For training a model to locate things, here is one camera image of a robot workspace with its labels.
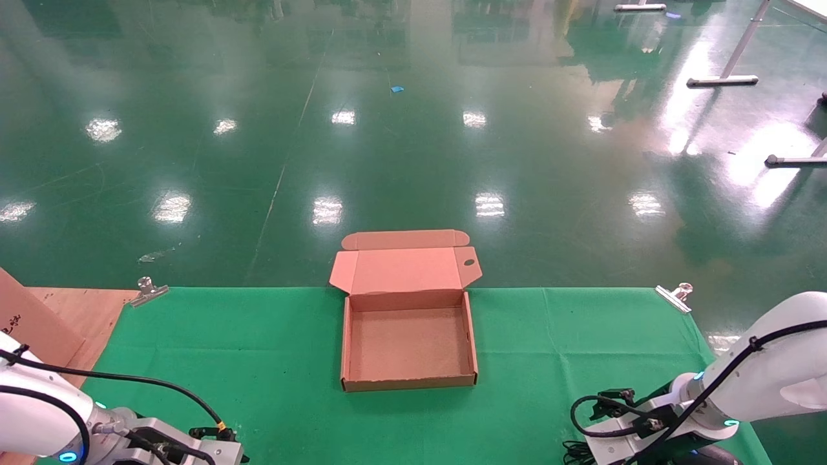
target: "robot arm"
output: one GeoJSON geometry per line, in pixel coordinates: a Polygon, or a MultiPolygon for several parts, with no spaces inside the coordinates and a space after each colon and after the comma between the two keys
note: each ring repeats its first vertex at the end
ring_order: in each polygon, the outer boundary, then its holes
{"type": "MultiPolygon", "coordinates": [[[[51,456],[62,463],[112,465],[238,465],[247,461],[229,428],[192,429],[185,434],[156,418],[140,418],[129,409],[106,409],[70,385],[57,372],[44,369],[30,352],[0,333],[0,451],[51,456]],[[207,434],[214,440],[204,439],[207,434]]],[[[52,367],[56,371],[69,369],[52,367]]],[[[127,380],[129,376],[106,375],[127,380]]],[[[141,378],[160,386],[159,380],[141,378]]],[[[195,394],[177,390],[206,405],[195,394]]],[[[206,406],[214,418],[212,409],[206,406]]]]}
{"type": "MultiPolygon", "coordinates": [[[[827,410],[825,349],[827,293],[795,295],[763,315],[703,372],[684,373],[644,400],[629,402],[656,419],[623,405],[607,409],[604,402],[600,409],[614,418],[585,428],[586,460],[661,463],[732,437],[740,421],[827,410]]],[[[568,457],[584,454],[576,447],[568,457]]]]}

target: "green cloth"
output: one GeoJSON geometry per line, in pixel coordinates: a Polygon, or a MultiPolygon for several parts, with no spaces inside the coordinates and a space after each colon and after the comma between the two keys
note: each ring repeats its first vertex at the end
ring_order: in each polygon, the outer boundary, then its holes
{"type": "MultiPolygon", "coordinates": [[[[581,439],[574,399],[619,387],[647,395],[713,359],[692,318],[652,289],[470,294],[474,387],[342,392],[344,294],[325,288],[172,289],[124,309],[96,369],[195,391],[254,464],[556,464],[561,442],[581,439]]],[[[163,388],[90,379],[84,390],[184,431],[212,423],[163,388]]],[[[748,424],[722,444],[770,463],[748,424]]]]}

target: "black cable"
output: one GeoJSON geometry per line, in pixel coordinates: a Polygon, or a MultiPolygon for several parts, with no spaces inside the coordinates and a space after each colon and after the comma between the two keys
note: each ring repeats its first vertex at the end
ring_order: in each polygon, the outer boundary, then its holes
{"type": "Polygon", "coordinates": [[[223,431],[227,428],[224,422],[221,420],[221,417],[213,410],[212,407],[207,404],[203,399],[198,397],[194,392],[186,389],[182,386],[178,386],[177,384],[158,380],[155,378],[146,378],[143,376],[132,376],[132,375],[118,375],[116,373],[101,373],[101,372],[88,372],[86,370],[77,370],[75,368],[65,368],[65,367],[57,367],[55,365],[50,365],[48,363],[41,363],[35,362],[33,360],[29,360],[27,358],[20,357],[11,352],[6,352],[4,350],[0,350],[0,358],[5,358],[10,362],[19,363],[24,367],[35,368],[37,370],[46,370],[48,372],[56,372],[56,373],[63,373],[65,375],[78,375],[78,376],[88,376],[90,378],[102,378],[105,380],[115,380],[115,381],[133,381],[133,382],[140,382],[144,384],[152,384],[153,386],[161,386],[171,389],[173,391],[178,391],[183,395],[186,395],[190,399],[194,400],[196,404],[200,405],[202,409],[204,409],[209,416],[213,418],[218,427],[219,431],[223,431]]]}
{"type": "Polygon", "coordinates": [[[84,465],[86,463],[86,458],[89,456],[89,431],[86,429],[86,424],[84,423],[84,419],[80,418],[78,412],[74,411],[72,407],[69,407],[68,404],[63,402],[62,400],[52,397],[51,395],[43,394],[42,392],[32,391],[31,389],[24,389],[22,387],[16,386],[0,386],[0,393],[5,394],[13,394],[13,395],[22,395],[24,397],[31,397],[32,399],[40,400],[41,402],[45,402],[46,404],[53,405],[61,410],[63,410],[71,419],[74,421],[75,426],[78,427],[78,431],[80,432],[80,460],[78,461],[78,465],[84,465]]]}
{"type": "Polygon", "coordinates": [[[595,465],[597,461],[592,455],[589,444],[583,441],[563,441],[566,455],[563,456],[565,465],[595,465]]]}
{"type": "Polygon", "coordinates": [[[581,434],[584,436],[589,436],[591,438],[622,438],[624,436],[629,436],[630,434],[637,433],[640,429],[635,427],[624,428],[624,429],[617,429],[615,431],[605,431],[605,432],[597,432],[597,431],[588,431],[580,426],[580,423],[577,422],[577,417],[575,415],[577,411],[577,407],[579,407],[583,402],[588,402],[589,400],[597,400],[598,402],[603,402],[605,404],[612,405],[613,407],[620,409],[626,413],[633,413],[637,416],[643,418],[650,418],[650,419],[659,419],[660,417],[652,412],[644,412],[642,410],[635,409],[634,407],[630,407],[626,404],[621,404],[617,400],[610,399],[608,397],[603,397],[602,395],[585,395],[580,399],[574,401],[574,404],[571,404],[571,411],[569,415],[571,416],[571,423],[574,424],[574,427],[577,428],[577,431],[580,431],[581,434]]]}
{"type": "Polygon", "coordinates": [[[148,450],[152,455],[156,456],[158,460],[164,465],[172,465],[170,460],[164,457],[164,454],[158,449],[153,443],[149,442],[148,440],[142,438],[138,433],[135,431],[128,432],[124,438],[130,439],[131,441],[138,443],[141,448],[148,450]]]}
{"type": "Polygon", "coordinates": [[[669,426],[669,428],[660,436],[657,437],[652,443],[650,443],[646,448],[641,450],[638,453],[635,453],[632,457],[626,459],[624,461],[624,465],[629,465],[631,463],[635,463],[639,461],[641,458],[649,455],[650,453],[654,452],[655,449],[659,448],[661,444],[663,444],[669,436],[671,436],[675,431],[692,415],[701,404],[703,404],[706,399],[712,394],[715,389],[718,389],[718,386],[724,382],[727,376],[731,375],[738,365],[740,365],[744,360],[747,359],[750,355],[755,352],[759,352],[763,350],[763,346],[775,341],[776,339],[783,338],[785,336],[791,336],[792,334],[797,333],[804,333],[805,331],[812,331],[813,329],[822,329],[827,328],[827,320],[819,320],[813,321],[809,323],[803,324],[795,324],[789,328],[779,329],[778,331],[774,331],[769,333],[761,338],[756,338],[752,336],[749,339],[749,347],[745,348],[737,357],[735,357],[729,365],[721,371],[718,377],[715,378],[714,381],[710,383],[709,386],[704,389],[703,392],[698,395],[698,398],[689,405],[689,408],[684,410],[684,412],[677,418],[675,423],[669,426]]]}
{"type": "Polygon", "coordinates": [[[173,449],[179,450],[183,453],[188,453],[189,455],[192,455],[195,458],[200,458],[201,460],[204,460],[204,462],[208,463],[209,465],[215,465],[215,459],[213,459],[213,456],[206,453],[206,452],[204,452],[203,450],[197,450],[197,449],[185,446],[183,444],[170,444],[170,447],[173,448],[173,449]]]}

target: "box lid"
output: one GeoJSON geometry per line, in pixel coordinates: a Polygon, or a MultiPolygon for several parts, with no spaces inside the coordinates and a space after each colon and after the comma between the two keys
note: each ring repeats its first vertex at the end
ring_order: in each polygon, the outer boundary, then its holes
{"type": "Polygon", "coordinates": [[[330,284],[351,295],[462,290],[482,276],[462,231],[356,232],[342,240],[330,284]]]}

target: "open cardboard box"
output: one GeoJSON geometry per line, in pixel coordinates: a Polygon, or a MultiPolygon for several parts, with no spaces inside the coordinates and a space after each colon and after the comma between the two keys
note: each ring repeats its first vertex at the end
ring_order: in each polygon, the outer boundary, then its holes
{"type": "Polygon", "coordinates": [[[462,231],[357,232],[330,283],[345,298],[342,388],[472,386],[477,365],[465,287],[482,276],[462,231]]]}

